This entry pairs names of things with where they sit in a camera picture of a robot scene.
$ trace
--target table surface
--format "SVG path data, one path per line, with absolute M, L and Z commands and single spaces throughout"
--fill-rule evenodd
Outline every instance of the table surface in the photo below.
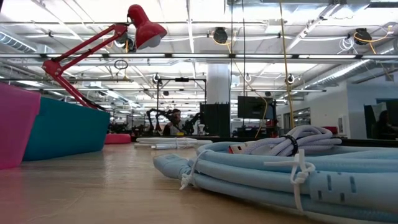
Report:
M 180 182 L 152 164 L 165 153 L 195 155 L 123 144 L 0 170 L 1 223 L 317 223 L 206 190 L 179 191 Z

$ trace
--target pink object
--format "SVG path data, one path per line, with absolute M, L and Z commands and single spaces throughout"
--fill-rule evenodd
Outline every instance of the pink object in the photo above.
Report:
M 40 93 L 0 83 L 0 169 L 18 166 L 40 110 Z
M 125 144 L 131 143 L 129 134 L 107 134 L 105 137 L 105 144 Z

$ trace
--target zip tie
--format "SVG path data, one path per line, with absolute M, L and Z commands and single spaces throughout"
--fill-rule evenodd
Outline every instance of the zip tie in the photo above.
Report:
M 305 162 L 304 149 L 299 149 L 298 153 L 294 155 L 293 161 L 282 161 L 282 162 L 264 162 L 265 166 L 292 166 L 292 172 L 290 173 L 290 183 L 294 186 L 294 202 L 297 210 L 304 213 L 304 209 L 301 203 L 300 184 L 303 184 L 311 172 L 315 171 L 315 165 L 310 162 Z M 297 168 L 300 167 L 301 171 L 297 174 Z
M 182 174 L 182 178 L 181 178 L 181 187 L 180 190 L 183 190 L 185 187 L 187 187 L 189 184 L 193 184 L 193 174 L 195 173 L 195 168 L 197 166 L 197 163 L 199 161 L 199 158 L 201 157 L 201 155 L 203 155 L 204 153 L 211 151 L 209 149 L 204 150 L 203 152 L 201 152 L 197 159 L 195 160 L 195 162 L 192 165 L 192 169 L 191 169 L 191 173 L 188 174 Z

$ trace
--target wall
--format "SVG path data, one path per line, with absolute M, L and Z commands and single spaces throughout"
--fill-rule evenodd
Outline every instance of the wall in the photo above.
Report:
M 347 85 L 349 126 L 351 138 L 366 139 L 364 105 L 375 105 L 377 99 L 398 98 L 398 84 L 386 82 L 385 77 L 361 84 Z
M 311 125 L 338 126 L 338 118 L 348 114 L 346 82 L 325 88 L 326 93 L 310 93 L 304 101 L 293 101 L 293 111 L 311 109 Z M 289 106 L 277 106 L 277 115 L 289 113 Z M 350 137 L 349 118 L 346 117 L 346 135 Z

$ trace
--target computer monitor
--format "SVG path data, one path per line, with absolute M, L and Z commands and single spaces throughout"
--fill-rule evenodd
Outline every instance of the computer monitor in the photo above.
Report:
M 273 98 L 264 98 L 267 103 L 267 112 L 265 119 L 275 119 L 275 104 Z M 266 103 L 261 97 L 255 96 L 238 96 L 238 117 L 262 119 Z

